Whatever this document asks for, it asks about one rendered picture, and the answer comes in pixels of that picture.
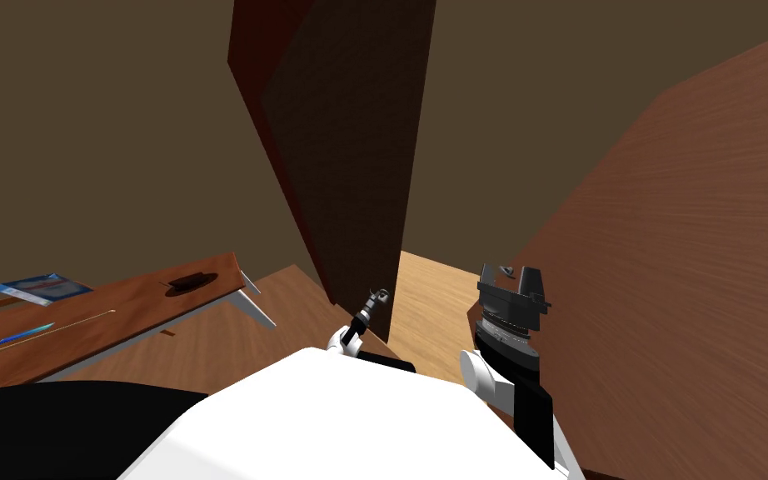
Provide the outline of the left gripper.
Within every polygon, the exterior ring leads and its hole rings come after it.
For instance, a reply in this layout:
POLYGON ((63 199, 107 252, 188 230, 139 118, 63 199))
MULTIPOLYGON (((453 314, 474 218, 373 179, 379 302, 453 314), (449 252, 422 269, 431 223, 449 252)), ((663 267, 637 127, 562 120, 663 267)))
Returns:
POLYGON ((364 320, 370 320, 373 313, 379 305, 385 305, 389 303, 390 294, 386 289, 379 289, 378 291, 371 291, 370 296, 364 303, 362 310, 358 313, 364 320))

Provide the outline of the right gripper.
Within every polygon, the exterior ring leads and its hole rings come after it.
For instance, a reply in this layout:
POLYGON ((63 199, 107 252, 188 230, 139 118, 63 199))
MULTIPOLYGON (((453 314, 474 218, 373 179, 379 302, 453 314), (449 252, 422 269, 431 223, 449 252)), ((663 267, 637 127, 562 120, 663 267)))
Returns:
POLYGON ((551 307, 545 300, 541 271, 521 269, 521 293, 495 285, 496 267, 484 263, 477 284, 482 316, 512 330, 539 330, 540 315, 547 315, 551 307))

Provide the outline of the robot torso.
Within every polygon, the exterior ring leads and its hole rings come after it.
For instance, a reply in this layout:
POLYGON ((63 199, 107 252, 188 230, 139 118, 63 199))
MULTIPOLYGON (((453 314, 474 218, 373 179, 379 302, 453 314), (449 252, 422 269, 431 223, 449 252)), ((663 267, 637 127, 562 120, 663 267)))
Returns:
POLYGON ((463 384, 308 347, 183 413, 118 480, 566 480, 463 384))

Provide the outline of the dark brown door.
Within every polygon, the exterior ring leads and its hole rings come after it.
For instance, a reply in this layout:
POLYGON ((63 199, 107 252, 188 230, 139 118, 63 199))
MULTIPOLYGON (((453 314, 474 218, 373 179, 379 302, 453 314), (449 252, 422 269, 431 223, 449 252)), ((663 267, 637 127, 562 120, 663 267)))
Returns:
POLYGON ((436 0, 233 0, 227 62, 330 303, 393 293, 436 0))

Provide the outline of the brown wooden door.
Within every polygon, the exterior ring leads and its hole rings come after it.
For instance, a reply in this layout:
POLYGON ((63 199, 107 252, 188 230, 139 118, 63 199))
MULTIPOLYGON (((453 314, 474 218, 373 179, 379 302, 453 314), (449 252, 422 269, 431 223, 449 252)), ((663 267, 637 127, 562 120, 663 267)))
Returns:
POLYGON ((768 480, 768 41, 657 96, 514 265, 581 468, 768 480))

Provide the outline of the small black flat object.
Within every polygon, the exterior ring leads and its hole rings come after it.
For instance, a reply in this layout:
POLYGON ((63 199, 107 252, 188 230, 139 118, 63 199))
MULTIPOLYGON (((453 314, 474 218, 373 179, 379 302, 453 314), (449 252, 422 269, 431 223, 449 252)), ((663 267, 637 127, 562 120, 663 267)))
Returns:
POLYGON ((186 275, 168 283, 164 283, 163 286, 167 287, 164 295, 171 298, 191 293, 192 291, 208 285, 217 278, 218 274, 216 272, 196 272, 186 275))

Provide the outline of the brown desk with white legs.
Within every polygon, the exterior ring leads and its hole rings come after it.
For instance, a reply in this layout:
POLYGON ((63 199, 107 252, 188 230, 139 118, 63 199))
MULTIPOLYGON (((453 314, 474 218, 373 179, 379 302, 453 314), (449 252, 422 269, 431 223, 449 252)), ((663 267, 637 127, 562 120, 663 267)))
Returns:
POLYGON ((182 316, 213 303, 228 301, 267 328, 275 323, 250 299, 247 279, 234 252, 184 263, 157 272, 97 287, 94 291, 48 307, 25 304, 0 311, 0 340, 40 325, 49 330, 117 309, 0 352, 0 388, 34 383, 84 363, 133 338, 158 333, 182 316), (213 282, 190 293, 166 297, 163 286, 193 273, 217 273, 213 282))

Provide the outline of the long thin wooden pencil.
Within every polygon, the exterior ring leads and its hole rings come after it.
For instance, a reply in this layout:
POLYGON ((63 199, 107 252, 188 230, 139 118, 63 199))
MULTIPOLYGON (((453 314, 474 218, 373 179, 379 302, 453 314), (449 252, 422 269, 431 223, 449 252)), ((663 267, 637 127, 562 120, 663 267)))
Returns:
POLYGON ((111 310, 108 310, 106 312, 102 312, 102 313, 99 313, 97 315, 93 315, 91 317, 84 318, 83 320, 72 322, 72 323, 70 323, 68 325, 62 325, 61 327, 55 328, 53 330, 49 330, 48 329, 48 330, 46 330, 44 332, 37 333, 37 334, 32 335, 30 337, 25 337, 25 338, 16 340, 14 342, 10 342, 10 343, 6 343, 4 345, 0 345, 0 352, 6 350, 8 348, 16 347, 17 345, 21 345, 23 343, 31 342, 32 340, 39 339, 39 338, 41 338, 43 336, 51 335, 53 333, 60 332, 60 331, 62 331, 64 329, 75 327, 75 325, 79 325, 81 323, 86 323, 86 322, 91 321, 91 320, 93 320, 95 318, 100 318, 102 316, 105 316, 105 315, 108 315, 108 314, 111 314, 111 313, 115 313, 116 311, 118 311, 118 310, 117 309, 111 309, 111 310))

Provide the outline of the blue and white book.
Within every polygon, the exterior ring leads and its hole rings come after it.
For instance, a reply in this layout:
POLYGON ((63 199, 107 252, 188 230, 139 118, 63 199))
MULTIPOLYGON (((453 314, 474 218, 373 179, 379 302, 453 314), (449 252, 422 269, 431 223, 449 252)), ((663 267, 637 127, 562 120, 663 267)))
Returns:
POLYGON ((91 291, 92 287, 56 273, 0 283, 1 294, 44 307, 91 291))

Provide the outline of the blue pen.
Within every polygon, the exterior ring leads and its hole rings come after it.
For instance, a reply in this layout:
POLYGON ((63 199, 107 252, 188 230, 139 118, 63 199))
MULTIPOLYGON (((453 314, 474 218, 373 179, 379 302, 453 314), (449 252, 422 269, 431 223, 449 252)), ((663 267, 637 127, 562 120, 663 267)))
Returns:
POLYGON ((14 341, 22 339, 22 338, 30 337, 30 336, 35 335, 37 333, 44 332, 44 331, 52 328, 53 325, 54 325, 54 322, 48 323, 48 324, 44 324, 44 325, 40 325, 40 327, 35 327, 35 328, 29 329, 29 330, 24 331, 24 332, 20 332, 20 333, 15 334, 15 335, 12 335, 12 336, 9 336, 9 337, 5 337, 5 338, 0 340, 0 345, 4 345, 6 343, 11 343, 11 342, 14 342, 14 341))

